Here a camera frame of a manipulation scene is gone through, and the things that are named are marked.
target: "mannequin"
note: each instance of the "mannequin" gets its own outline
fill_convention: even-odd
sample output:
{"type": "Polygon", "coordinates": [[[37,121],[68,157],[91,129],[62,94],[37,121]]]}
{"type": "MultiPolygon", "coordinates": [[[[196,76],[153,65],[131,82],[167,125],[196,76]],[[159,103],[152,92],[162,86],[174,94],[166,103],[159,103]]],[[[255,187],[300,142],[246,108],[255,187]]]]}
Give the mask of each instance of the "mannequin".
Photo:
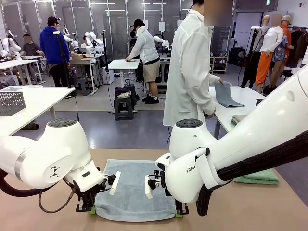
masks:
{"type": "Polygon", "coordinates": [[[258,64],[261,56],[260,49],[263,46],[263,38],[269,29],[268,24],[270,21],[270,16],[266,15],[263,17],[263,26],[258,30],[258,34],[255,39],[253,46],[253,52],[248,54],[248,62],[245,69],[243,81],[241,87],[244,88],[249,81],[249,87],[252,88],[254,82],[256,81],[256,74],[258,69],[258,64]]]}
{"type": "Polygon", "coordinates": [[[272,72],[272,74],[270,75],[270,79],[269,79],[269,85],[266,86],[263,90],[264,94],[270,94],[273,90],[275,90],[276,87],[276,83],[278,81],[278,79],[280,78],[281,74],[283,73],[283,69],[284,66],[289,58],[289,53],[290,53],[290,49],[293,49],[294,47],[291,46],[291,33],[288,29],[288,26],[291,24],[291,17],[286,15],[282,18],[282,24],[281,24],[281,28],[283,29],[283,39],[282,39],[282,43],[281,45],[279,45],[278,48],[276,48],[275,50],[275,54],[278,52],[277,49],[280,48],[281,50],[281,54],[283,54],[283,50],[284,51],[284,57],[278,60],[274,60],[275,61],[275,67],[274,70],[272,72]]]}
{"type": "Polygon", "coordinates": [[[276,47],[281,43],[283,38],[283,29],[280,26],[270,28],[263,39],[263,46],[260,49],[261,57],[257,70],[257,91],[262,92],[262,85],[265,82],[266,76],[269,71],[269,66],[273,58],[273,53],[276,47]]]}

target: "orange pants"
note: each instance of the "orange pants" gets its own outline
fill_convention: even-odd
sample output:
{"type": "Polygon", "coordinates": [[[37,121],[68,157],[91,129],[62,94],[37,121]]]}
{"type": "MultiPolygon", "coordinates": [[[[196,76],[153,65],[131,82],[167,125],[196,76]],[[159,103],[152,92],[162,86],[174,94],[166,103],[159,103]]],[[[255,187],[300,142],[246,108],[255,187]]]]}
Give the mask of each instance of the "orange pants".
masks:
{"type": "Polygon", "coordinates": [[[257,85],[263,84],[265,82],[266,76],[269,72],[269,66],[271,63],[271,60],[273,58],[274,53],[270,53],[268,57],[265,57],[266,52],[261,53],[258,70],[257,70],[257,77],[256,77],[256,83],[257,85]]]}

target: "brown table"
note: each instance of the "brown table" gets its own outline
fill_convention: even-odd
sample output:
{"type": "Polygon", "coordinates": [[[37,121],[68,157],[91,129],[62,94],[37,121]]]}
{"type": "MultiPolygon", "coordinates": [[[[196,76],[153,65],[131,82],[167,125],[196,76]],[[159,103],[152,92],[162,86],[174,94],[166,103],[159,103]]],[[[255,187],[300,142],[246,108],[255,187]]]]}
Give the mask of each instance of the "brown table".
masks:
{"type": "MultiPolygon", "coordinates": [[[[97,166],[104,169],[107,159],[155,160],[165,150],[91,150],[97,166]]],[[[77,197],[62,211],[46,214],[38,206],[38,196],[11,197],[0,192],[1,231],[306,231],[308,209],[290,186],[279,176],[279,186],[246,185],[232,182],[214,191],[209,215],[197,215],[195,205],[184,218],[150,223],[121,223],[97,215],[77,213],[77,197]]],[[[19,189],[28,188],[8,176],[6,180],[19,189]]],[[[70,189],[61,181],[43,194],[48,210],[66,201],[70,189]]]]}

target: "basket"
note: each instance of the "basket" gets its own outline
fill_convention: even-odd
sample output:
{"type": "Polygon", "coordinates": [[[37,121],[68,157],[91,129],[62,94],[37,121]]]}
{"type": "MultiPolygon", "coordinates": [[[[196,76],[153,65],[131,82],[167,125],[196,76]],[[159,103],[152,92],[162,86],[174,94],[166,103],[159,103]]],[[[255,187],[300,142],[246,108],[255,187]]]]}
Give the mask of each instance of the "basket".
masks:
{"type": "Polygon", "coordinates": [[[0,92],[0,116],[12,116],[25,107],[22,92],[0,92]]]}

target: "robot logo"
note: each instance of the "robot logo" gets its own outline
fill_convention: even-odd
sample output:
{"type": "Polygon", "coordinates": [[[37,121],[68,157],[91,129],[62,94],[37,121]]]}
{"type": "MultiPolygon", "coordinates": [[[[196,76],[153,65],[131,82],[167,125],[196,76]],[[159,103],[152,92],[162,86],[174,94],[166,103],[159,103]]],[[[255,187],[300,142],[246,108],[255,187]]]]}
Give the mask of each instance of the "robot logo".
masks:
{"type": "Polygon", "coordinates": [[[189,168],[186,170],[186,172],[193,171],[194,169],[196,169],[196,166],[195,166],[195,165],[194,165],[194,166],[192,166],[192,167],[189,167],[189,168]]]}
{"type": "Polygon", "coordinates": [[[49,176],[49,178],[51,177],[59,177],[59,175],[56,173],[56,171],[59,169],[60,167],[57,166],[53,166],[51,167],[51,169],[53,169],[53,174],[51,176],[49,176]]]}

